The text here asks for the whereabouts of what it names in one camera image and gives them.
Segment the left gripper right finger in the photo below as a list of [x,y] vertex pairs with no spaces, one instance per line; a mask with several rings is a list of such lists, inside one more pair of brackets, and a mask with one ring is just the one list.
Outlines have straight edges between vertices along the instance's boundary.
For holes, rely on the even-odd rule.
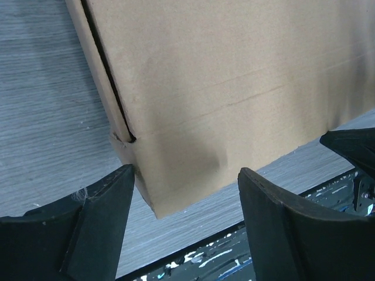
[[374,218],[313,203],[249,168],[238,188],[257,280],[373,280]]

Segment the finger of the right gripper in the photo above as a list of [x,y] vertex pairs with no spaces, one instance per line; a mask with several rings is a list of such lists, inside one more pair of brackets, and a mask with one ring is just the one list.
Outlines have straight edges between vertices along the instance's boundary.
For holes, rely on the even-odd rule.
[[374,176],[374,128],[328,131],[319,142],[368,176]]

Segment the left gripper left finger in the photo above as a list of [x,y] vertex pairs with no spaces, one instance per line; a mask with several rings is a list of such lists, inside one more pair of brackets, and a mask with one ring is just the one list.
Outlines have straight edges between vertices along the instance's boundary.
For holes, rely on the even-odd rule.
[[114,280],[134,191],[123,165],[78,194],[1,218],[2,280]]

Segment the brown cardboard box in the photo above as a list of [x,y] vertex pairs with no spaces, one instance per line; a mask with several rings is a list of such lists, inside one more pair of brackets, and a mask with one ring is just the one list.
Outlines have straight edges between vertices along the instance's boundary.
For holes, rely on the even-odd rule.
[[157,218],[374,107],[373,1],[67,1]]

